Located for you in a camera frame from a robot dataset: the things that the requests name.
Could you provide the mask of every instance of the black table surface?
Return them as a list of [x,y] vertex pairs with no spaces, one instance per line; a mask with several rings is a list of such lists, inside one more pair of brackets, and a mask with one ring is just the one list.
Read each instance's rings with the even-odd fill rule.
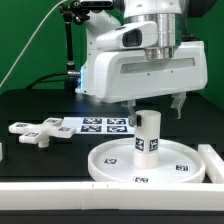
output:
[[[176,141],[197,150],[198,144],[211,144],[224,156],[224,112],[196,93],[189,93],[182,118],[171,120],[171,96],[137,100],[135,110],[161,112],[162,139]],[[8,126],[20,121],[35,124],[49,117],[127,117],[116,104],[82,101],[63,90],[10,90],[0,96],[0,142],[3,161],[0,182],[88,181],[89,152],[97,145],[124,138],[123,135],[74,135],[70,139],[51,137],[50,146],[20,144]],[[0,223],[224,223],[224,212],[195,211],[2,211]]]

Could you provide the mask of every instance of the camera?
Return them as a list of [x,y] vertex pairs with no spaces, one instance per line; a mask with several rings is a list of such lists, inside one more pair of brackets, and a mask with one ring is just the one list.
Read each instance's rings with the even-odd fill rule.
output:
[[111,8],[113,7],[113,0],[80,0],[80,6],[88,8]]

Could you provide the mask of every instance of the cable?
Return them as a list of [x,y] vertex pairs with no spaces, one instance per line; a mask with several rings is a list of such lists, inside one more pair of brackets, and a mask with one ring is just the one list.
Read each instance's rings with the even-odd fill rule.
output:
[[29,47],[30,43],[32,42],[33,38],[36,36],[37,32],[40,30],[40,28],[42,27],[42,25],[44,24],[44,22],[48,19],[48,17],[51,15],[51,13],[59,6],[61,5],[63,2],[66,2],[67,0],[63,0],[60,1],[59,3],[57,3],[50,11],[49,13],[44,17],[44,19],[40,22],[39,26],[36,28],[36,30],[34,31],[33,35],[31,36],[31,38],[29,39],[29,41],[27,42],[27,44],[25,45],[25,47],[23,48],[23,50],[21,51],[21,53],[19,54],[19,56],[17,57],[17,59],[15,60],[15,62],[13,63],[12,67],[9,69],[8,73],[6,74],[5,78],[2,80],[1,84],[0,84],[0,89],[2,88],[2,86],[4,85],[4,83],[6,82],[6,80],[8,79],[8,77],[11,75],[13,69],[15,68],[15,66],[17,65],[17,63],[19,62],[19,60],[21,59],[21,57],[23,56],[23,54],[25,53],[25,51],[27,50],[27,48]]
[[37,85],[37,84],[51,83],[51,82],[64,82],[64,81],[65,81],[65,79],[63,79],[63,80],[46,80],[46,81],[38,81],[38,82],[33,83],[32,86],[31,86],[31,85],[27,86],[26,89],[32,89],[32,88],[33,88],[35,85]]
[[35,86],[37,83],[45,80],[45,79],[49,79],[49,78],[53,78],[53,77],[57,77],[57,76],[68,76],[67,72],[65,73],[53,73],[50,75],[45,75],[43,77],[38,78],[37,80],[35,80],[34,82],[32,82],[31,84],[29,84],[26,89],[32,89],[33,86]]

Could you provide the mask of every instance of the round white platform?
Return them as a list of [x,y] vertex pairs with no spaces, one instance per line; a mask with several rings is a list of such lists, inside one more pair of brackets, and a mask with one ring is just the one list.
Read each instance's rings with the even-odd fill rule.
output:
[[90,175],[96,181],[140,183],[199,183],[204,179],[205,165],[188,146],[160,139],[159,162],[153,169],[135,167],[134,150],[134,138],[97,146],[88,157]]

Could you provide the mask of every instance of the white cross-shaped block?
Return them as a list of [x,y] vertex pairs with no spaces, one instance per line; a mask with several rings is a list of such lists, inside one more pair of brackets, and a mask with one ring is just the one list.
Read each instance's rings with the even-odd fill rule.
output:
[[22,134],[19,137],[21,143],[38,144],[40,148],[49,146],[49,136],[57,138],[71,138],[75,134],[75,128],[64,127],[62,119],[48,118],[43,124],[29,124],[16,122],[9,126],[9,131],[15,134]]

